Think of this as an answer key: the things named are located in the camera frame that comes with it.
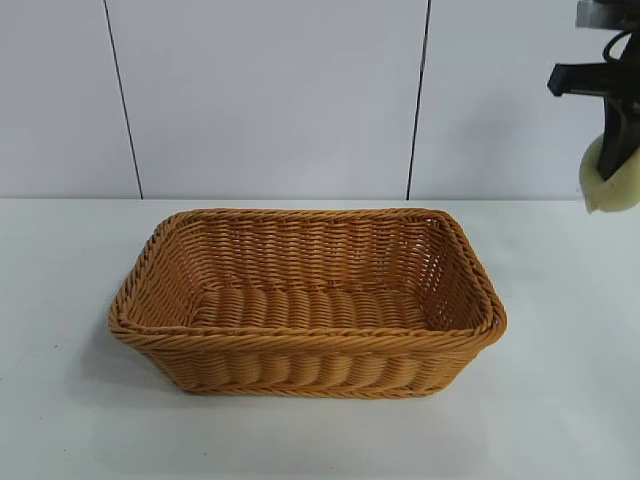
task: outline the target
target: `white wall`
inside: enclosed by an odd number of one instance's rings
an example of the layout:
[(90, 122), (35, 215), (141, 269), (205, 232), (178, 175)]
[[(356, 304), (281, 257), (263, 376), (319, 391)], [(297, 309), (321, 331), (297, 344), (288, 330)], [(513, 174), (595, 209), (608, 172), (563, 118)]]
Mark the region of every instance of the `white wall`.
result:
[[(147, 198), (404, 198), (427, 0), (108, 0)], [(432, 0), (412, 198), (566, 198), (576, 0)], [(101, 0), (0, 5), (0, 197), (137, 197)]]
[(403, 198), (426, 0), (109, 0), (145, 198)]
[(413, 199), (567, 198), (602, 101), (554, 98), (553, 64), (600, 61), (575, 0), (432, 0)]
[(0, 197), (138, 196), (100, 0), (3, 0), (0, 61)]

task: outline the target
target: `tan wicker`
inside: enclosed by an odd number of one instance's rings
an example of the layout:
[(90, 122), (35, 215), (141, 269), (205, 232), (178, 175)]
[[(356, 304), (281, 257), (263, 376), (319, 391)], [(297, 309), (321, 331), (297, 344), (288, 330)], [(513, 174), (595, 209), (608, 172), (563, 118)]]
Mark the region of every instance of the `tan wicker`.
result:
[(359, 398), (443, 389), (506, 323), (458, 224), (423, 209), (174, 215), (109, 315), (190, 393)]

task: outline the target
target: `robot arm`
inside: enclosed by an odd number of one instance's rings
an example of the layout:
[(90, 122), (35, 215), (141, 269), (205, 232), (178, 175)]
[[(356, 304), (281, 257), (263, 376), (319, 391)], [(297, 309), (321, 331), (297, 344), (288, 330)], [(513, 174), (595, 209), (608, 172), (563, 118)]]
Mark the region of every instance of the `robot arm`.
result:
[[(604, 63), (555, 66), (549, 89), (602, 97), (605, 128), (596, 168), (609, 180), (640, 147), (640, 0), (583, 0), (578, 3), (577, 25), (622, 30), (605, 47)], [(611, 50), (628, 37), (620, 58)]]

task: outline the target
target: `white tabletop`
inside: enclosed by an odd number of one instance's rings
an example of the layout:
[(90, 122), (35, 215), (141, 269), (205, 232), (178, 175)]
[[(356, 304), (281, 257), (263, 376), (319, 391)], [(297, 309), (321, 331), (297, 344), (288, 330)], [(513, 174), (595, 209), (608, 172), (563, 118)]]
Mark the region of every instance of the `white tabletop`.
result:
[[(106, 314), (191, 208), (448, 210), (509, 330), (411, 400), (194, 397)], [(573, 202), (0, 201), (0, 477), (640, 478), (640, 209)]]

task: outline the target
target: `sponge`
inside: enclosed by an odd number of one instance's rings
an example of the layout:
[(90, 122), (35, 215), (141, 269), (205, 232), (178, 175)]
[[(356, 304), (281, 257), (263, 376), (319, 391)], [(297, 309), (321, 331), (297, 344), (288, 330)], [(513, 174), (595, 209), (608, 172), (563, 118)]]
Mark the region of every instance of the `sponge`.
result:
[(587, 211), (620, 212), (636, 206), (640, 203), (640, 148), (608, 180), (596, 168), (601, 151), (602, 136), (591, 144), (580, 165)]

